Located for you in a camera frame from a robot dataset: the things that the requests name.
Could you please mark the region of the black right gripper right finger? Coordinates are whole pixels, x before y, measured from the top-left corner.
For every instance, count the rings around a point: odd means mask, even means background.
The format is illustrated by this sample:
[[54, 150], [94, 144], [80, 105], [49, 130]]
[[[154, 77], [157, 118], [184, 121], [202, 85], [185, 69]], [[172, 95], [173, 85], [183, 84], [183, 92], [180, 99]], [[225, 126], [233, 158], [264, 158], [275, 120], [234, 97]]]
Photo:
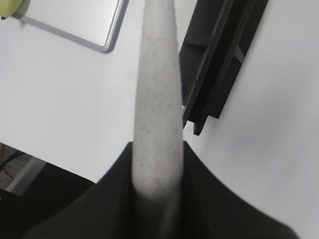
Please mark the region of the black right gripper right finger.
[[182, 239], [297, 239], [287, 225], [237, 196], [183, 143]]

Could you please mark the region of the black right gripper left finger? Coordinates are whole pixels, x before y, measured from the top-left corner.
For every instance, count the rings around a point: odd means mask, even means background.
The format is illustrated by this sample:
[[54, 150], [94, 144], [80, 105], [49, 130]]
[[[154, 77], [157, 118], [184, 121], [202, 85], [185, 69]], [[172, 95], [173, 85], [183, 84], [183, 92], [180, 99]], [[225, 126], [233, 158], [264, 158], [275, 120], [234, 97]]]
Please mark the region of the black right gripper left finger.
[[68, 207], [29, 230], [26, 239], [133, 239], [133, 144], [100, 181]]

